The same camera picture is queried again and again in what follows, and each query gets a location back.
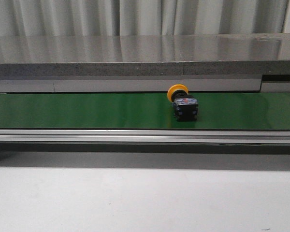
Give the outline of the grey rear conveyor guard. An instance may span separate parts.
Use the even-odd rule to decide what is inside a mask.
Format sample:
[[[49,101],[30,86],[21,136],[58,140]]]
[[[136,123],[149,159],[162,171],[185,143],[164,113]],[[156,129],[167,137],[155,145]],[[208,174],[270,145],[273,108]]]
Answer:
[[[169,76],[4,76],[4,92],[166,92],[184,84],[190,92],[290,92],[290,74]]]

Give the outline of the white pleated curtain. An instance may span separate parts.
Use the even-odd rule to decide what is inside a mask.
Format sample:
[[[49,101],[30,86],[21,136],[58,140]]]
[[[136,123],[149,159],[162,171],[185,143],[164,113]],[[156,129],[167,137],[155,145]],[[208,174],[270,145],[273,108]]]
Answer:
[[[290,0],[0,0],[0,36],[290,32]]]

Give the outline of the aluminium front conveyor rail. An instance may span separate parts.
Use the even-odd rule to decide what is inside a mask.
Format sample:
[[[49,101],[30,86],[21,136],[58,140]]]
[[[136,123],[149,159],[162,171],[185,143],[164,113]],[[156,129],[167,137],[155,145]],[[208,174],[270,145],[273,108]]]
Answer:
[[[0,142],[290,144],[290,130],[15,130]]]

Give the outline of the yellow mushroom push button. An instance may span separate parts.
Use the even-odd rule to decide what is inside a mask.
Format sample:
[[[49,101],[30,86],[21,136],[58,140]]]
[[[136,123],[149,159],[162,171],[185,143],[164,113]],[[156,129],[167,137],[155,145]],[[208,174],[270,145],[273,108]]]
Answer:
[[[194,121],[197,119],[199,101],[189,94],[185,85],[175,84],[167,92],[167,98],[172,103],[174,117],[177,121]]]

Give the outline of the grey stone slab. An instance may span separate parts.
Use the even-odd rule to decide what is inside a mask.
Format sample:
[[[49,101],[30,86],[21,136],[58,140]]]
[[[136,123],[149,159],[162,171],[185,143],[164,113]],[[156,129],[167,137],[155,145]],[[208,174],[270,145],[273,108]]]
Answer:
[[[0,76],[290,74],[290,33],[0,37]]]

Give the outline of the green conveyor belt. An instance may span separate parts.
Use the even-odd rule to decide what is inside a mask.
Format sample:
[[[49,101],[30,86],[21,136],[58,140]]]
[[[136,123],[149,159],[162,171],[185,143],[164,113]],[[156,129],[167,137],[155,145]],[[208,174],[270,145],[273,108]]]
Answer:
[[[290,93],[195,93],[195,121],[164,93],[0,94],[0,129],[290,130]]]

